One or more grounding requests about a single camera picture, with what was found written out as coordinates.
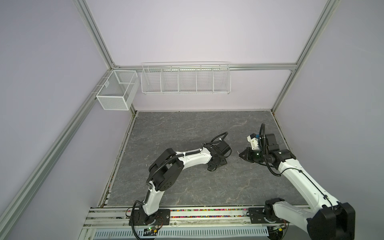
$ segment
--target white robotic arm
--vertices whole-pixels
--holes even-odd
[[[226,165],[226,158],[232,150],[224,141],[228,132],[214,137],[209,143],[203,143],[199,149],[187,152],[175,152],[166,149],[158,159],[149,167],[149,186],[144,203],[142,203],[142,214],[146,215],[145,222],[150,222],[156,217],[160,200],[164,191],[170,188],[176,181],[182,170],[198,164],[207,164],[209,171]]]
[[[264,124],[259,135],[252,134],[247,140],[251,147],[239,156],[266,166],[275,176],[285,176],[310,206],[307,211],[281,198],[270,199],[265,202],[263,214],[259,217],[266,221],[284,219],[307,232],[313,240],[354,239],[354,209],[325,191],[289,150],[280,150],[274,134],[265,134]]]
[[[211,158],[212,155],[210,154],[209,150],[205,147],[202,147],[201,149],[193,150],[192,152],[200,151],[200,153],[195,153],[188,156],[179,157],[178,159],[183,162],[183,169],[186,169],[188,167],[192,167],[198,164],[207,164]],[[176,154],[184,154],[184,152],[175,152]],[[164,191],[161,191],[160,189],[156,191],[156,187],[153,183],[153,180],[149,181],[151,184],[151,187],[148,189],[147,197],[144,201],[143,209],[144,212],[147,215],[151,215],[159,209],[160,200],[163,197]]]

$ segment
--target gray marble tabletop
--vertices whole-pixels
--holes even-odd
[[[273,176],[265,166],[249,163],[238,154],[250,146],[247,136],[258,133],[261,123],[274,133],[280,149],[285,144],[268,111],[140,112],[123,155],[108,205],[132,205],[147,193],[148,167],[167,148],[197,149],[202,142],[228,131],[225,141],[233,152],[228,164],[214,172],[206,165],[183,170],[166,190],[160,206],[264,205],[281,197],[291,204],[306,204],[284,176]]]

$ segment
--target white wire shelf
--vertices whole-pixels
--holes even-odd
[[[96,97],[105,110],[129,110],[140,82],[137,72],[113,70]]]
[[[144,94],[228,94],[231,92],[229,63],[185,66],[174,63],[169,68],[143,63],[141,88]]]

